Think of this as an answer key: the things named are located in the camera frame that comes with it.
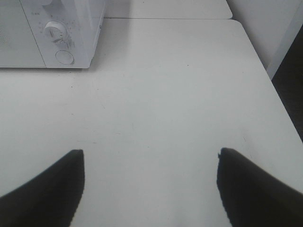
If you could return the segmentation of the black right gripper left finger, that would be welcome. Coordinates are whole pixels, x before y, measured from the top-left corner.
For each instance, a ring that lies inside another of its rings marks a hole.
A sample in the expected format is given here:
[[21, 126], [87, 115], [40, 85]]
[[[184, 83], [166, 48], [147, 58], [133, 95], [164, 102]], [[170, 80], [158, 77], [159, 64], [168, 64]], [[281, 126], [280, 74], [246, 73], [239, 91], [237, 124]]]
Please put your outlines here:
[[69, 227], [85, 185], [84, 152], [74, 149], [1, 196], [2, 227]]

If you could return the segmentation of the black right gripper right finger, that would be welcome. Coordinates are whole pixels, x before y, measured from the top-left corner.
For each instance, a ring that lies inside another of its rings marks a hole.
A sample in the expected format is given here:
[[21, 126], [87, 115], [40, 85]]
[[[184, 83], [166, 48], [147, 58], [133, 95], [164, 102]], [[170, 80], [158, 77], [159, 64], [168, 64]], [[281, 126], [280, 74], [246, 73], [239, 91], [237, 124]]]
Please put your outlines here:
[[233, 227], [301, 227], [303, 194], [231, 148], [218, 155], [217, 188]]

